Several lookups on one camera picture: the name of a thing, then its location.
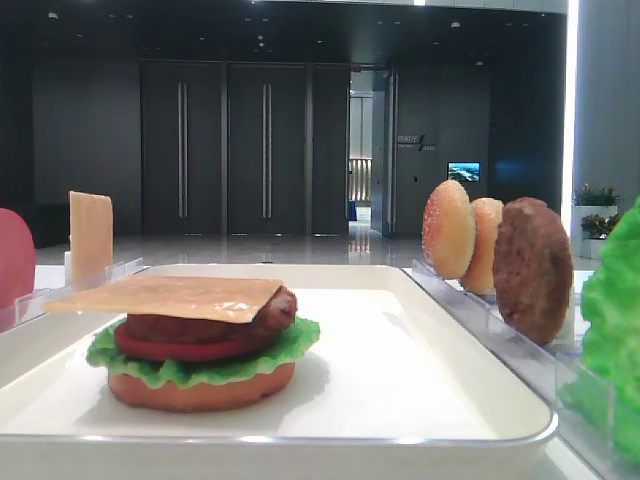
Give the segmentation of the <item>orange cheese slice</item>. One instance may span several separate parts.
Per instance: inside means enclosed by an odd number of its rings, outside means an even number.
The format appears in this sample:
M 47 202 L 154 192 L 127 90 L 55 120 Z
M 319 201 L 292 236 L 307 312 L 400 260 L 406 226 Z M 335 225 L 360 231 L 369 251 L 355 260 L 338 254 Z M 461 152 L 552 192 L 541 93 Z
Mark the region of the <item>orange cheese slice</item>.
M 251 322 L 282 286 L 278 279 L 132 275 L 64 295 L 43 309 L 49 313 L 97 311 L 244 324 Z

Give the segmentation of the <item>meat patty on burger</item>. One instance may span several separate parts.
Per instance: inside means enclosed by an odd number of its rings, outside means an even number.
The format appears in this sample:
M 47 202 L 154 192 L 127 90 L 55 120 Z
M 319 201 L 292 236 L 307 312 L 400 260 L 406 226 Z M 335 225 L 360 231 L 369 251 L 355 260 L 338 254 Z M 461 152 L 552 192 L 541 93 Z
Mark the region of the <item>meat patty on burger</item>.
M 273 337 L 295 321 L 297 298 L 280 287 L 250 323 L 232 324 L 205 319 L 129 314 L 124 323 L 135 339 L 156 343 L 206 343 Z

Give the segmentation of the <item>lettuce on burger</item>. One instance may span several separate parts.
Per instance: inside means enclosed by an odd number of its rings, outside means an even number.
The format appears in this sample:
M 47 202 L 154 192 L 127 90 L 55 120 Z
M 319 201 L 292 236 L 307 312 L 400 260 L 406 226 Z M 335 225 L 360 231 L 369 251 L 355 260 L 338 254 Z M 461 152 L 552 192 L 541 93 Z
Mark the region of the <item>lettuce on burger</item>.
M 302 358 L 320 337 L 318 323 L 296 317 L 294 324 L 279 335 L 274 345 L 258 353 L 221 361 L 150 361 L 120 352 L 115 343 L 115 329 L 123 324 L 119 321 L 97 333 L 87 349 L 86 361 L 92 367 L 106 368 L 111 374 L 140 379 L 151 389 L 158 389 L 167 382 L 175 383 L 180 389 L 200 383 L 225 385 L 272 373 L 277 367 Z

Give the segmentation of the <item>tomato slice on burger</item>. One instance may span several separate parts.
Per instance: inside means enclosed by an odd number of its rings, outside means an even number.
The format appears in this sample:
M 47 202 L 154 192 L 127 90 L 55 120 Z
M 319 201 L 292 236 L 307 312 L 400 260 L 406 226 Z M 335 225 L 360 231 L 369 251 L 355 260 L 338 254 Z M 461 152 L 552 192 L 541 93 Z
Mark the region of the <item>tomato slice on burger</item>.
M 263 351 L 273 346 L 280 335 L 253 337 L 245 340 L 224 340 L 206 343 L 151 342 L 131 337 L 124 326 L 114 331 L 118 350 L 132 358 L 148 361 L 176 360 L 205 362 L 223 360 Z

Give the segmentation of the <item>standing brown meat patty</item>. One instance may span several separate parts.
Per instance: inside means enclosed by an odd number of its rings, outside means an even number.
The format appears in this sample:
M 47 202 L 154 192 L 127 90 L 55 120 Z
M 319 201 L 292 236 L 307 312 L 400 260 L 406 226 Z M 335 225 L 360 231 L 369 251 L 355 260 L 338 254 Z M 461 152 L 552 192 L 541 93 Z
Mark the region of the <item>standing brown meat patty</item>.
M 566 319 L 573 263 L 561 218 L 545 202 L 522 197 L 503 207 L 493 279 L 505 323 L 538 345 L 552 342 Z

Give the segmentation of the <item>standing cheese slice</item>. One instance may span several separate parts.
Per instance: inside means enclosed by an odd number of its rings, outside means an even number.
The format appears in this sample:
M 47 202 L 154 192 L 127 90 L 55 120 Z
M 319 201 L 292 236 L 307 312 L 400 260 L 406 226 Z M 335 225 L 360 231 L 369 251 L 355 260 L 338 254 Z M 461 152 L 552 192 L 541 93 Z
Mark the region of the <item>standing cheese slice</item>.
M 113 263 L 113 206 L 109 196 L 70 191 L 71 280 L 96 278 Z

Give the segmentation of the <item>standing red tomato slice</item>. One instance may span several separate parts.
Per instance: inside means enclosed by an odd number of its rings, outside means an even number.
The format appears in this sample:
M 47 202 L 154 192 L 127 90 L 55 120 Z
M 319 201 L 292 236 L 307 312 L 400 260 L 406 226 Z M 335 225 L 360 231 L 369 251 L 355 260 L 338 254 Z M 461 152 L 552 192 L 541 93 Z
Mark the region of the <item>standing red tomato slice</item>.
M 27 224 L 16 212 L 2 208 L 0 235 L 1 308 L 33 292 L 36 252 Z

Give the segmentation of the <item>standing green lettuce leaf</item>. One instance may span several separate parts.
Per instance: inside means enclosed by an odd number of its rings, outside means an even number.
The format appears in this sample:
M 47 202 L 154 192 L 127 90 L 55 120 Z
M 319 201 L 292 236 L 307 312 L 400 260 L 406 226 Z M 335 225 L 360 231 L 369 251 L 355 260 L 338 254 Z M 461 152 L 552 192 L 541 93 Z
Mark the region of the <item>standing green lettuce leaf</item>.
M 581 313 L 590 323 L 577 378 L 559 391 L 566 407 L 611 438 L 639 464 L 639 206 L 619 220 L 583 284 Z

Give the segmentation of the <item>sesame top bun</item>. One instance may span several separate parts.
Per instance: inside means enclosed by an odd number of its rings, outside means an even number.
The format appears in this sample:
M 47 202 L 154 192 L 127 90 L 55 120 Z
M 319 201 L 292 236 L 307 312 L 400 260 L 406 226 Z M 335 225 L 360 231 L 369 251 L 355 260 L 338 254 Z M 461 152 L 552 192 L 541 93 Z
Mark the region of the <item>sesame top bun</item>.
M 467 271 L 475 246 L 476 225 L 469 196 L 456 180 L 446 180 L 425 205 L 422 247 L 426 262 L 444 279 Z

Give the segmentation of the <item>white serving tray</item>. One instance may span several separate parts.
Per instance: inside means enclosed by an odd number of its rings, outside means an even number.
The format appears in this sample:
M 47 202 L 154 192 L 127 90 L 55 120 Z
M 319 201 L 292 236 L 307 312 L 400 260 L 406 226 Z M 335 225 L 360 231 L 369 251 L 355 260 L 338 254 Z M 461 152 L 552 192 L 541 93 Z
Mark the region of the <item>white serving tray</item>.
M 554 409 L 388 266 L 164 265 L 279 278 L 321 328 L 279 394 L 241 410 L 135 409 L 85 360 L 101 313 L 1 337 L 5 479 L 525 479 Z

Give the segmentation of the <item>plain bun half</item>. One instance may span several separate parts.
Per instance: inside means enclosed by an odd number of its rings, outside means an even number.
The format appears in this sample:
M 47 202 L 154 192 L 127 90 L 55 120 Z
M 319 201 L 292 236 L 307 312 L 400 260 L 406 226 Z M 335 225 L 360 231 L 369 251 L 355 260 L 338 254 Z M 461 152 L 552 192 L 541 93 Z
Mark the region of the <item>plain bun half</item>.
M 494 291 L 494 246 L 502 220 L 503 202 L 489 197 L 471 203 L 476 223 L 476 238 L 471 262 L 461 277 L 461 285 L 477 295 Z

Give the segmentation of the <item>bottom bun on tray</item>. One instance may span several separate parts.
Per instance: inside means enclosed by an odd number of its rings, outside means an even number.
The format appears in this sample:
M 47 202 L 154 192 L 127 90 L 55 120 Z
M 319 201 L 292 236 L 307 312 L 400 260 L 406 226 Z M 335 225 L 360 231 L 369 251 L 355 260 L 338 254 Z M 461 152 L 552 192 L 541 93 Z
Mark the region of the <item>bottom bun on tray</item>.
M 199 383 L 179 388 L 169 381 L 158 389 L 127 374 L 108 375 L 108 386 L 117 400 L 129 406 L 170 412 L 224 411 L 256 404 L 283 390 L 295 372 L 294 363 L 286 363 L 271 373 L 223 385 Z

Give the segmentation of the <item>wall monitor screen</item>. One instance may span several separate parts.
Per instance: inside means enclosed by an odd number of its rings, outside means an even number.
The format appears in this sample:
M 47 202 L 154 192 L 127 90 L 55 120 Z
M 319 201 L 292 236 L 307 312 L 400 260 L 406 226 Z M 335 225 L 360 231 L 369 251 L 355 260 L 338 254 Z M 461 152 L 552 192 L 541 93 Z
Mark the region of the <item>wall monitor screen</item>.
M 447 164 L 447 179 L 458 182 L 474 183 L 480 181 L 479 162 L 449 162 Z

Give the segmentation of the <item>clear left holder rail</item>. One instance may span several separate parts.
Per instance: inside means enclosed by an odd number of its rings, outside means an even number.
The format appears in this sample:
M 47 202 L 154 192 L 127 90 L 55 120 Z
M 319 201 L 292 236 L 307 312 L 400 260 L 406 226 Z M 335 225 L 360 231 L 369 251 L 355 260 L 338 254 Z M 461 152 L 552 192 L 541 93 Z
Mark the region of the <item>clear left holder rail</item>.
M 45 305 L 53 300 L 75 292 L 112 284 L 145 269 L 142 257 L 107 266 L 103 273 L 76 284 L 65 284 L 60 288 L 36 289 L 33 293 L 18 297 L 12 306 L 1 311 L 1 333 L 5 333 L 23 323 L 30 322 L 45 313 Z

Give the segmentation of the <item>clear patty holder rail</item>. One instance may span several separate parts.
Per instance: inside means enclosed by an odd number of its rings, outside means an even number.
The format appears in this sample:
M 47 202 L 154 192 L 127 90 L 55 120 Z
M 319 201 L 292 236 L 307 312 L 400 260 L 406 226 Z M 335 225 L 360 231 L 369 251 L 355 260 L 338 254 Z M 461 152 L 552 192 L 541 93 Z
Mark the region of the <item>clear patty holder rail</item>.
M 571 290 L 560 334 L 551 343 L 539 346 L 507 325 L 498 311 L 495 295 L 467 292 L 458 282 L 441 278 L 422 260 L 413 261 L 408 273 L 482 345 L 555 406 L 561 417 L 561 435 L 568 443 L 598 452 L 614 449 L 615 389 L 581 361 L 586 323 L 580 312 L 579 287 Z M 588 420 L 584 408 L 572 406 L 561 395 L 579 381 L 584 382 L 591 398 L 603 409 L 596 420 Z

